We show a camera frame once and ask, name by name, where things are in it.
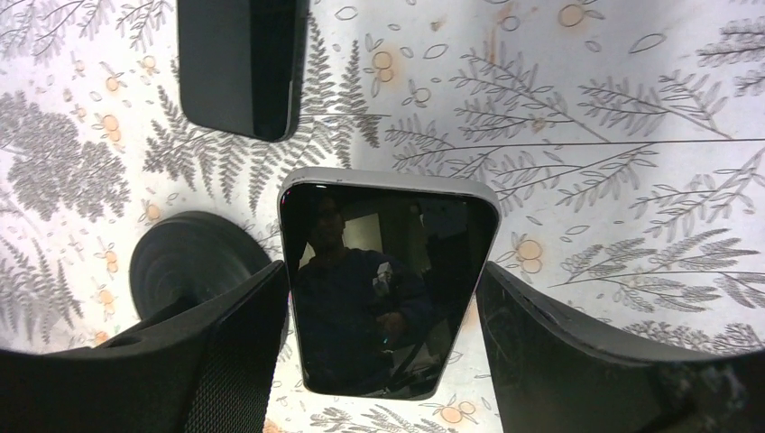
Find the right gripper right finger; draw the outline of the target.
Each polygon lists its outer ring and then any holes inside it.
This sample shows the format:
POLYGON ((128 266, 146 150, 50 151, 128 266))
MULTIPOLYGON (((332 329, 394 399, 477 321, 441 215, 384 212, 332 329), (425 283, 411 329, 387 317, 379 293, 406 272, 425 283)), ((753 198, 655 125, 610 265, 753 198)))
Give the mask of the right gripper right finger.
POLYGON ((487 263, 476 290, 506 432, 761 432, 764 354, 611 327, 487 263))

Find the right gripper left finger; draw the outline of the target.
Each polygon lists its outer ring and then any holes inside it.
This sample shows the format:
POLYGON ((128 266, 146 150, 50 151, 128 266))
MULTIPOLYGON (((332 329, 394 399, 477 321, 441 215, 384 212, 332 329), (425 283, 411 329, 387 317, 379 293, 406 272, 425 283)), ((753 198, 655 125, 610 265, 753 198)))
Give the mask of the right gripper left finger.
POLYGON ((103 345, 1 353, 4 432, 260 432, 285 334, 274 262, 194 308, 167 308, 103 345))

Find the black round-base stand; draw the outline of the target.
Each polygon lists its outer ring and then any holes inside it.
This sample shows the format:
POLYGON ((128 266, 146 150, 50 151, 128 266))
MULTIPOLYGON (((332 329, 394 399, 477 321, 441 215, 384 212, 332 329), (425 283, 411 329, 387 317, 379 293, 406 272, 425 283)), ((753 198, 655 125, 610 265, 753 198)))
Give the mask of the black round-base stand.
POLYGON ((129 264, 129 288, 141 319, 179 303, 193 308, 235 288, 272 262, 234 222, 184 211, 149 229, 129 264))

